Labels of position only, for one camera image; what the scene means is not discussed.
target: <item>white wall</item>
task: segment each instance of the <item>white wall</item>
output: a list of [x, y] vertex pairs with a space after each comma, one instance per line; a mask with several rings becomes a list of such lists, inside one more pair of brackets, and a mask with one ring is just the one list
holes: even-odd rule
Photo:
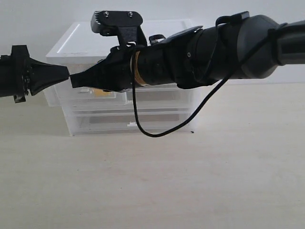
[[302, 20], [304, 8], [302, 0], [0, 0], [0, 53], [27, 44], [32, 57], [44, 61], [70, 25], [89, 21], [95, 10], [135, 10], [145, 19], [193, 18], [211, 26], [218, 16], [244, 10], [279, 22]]

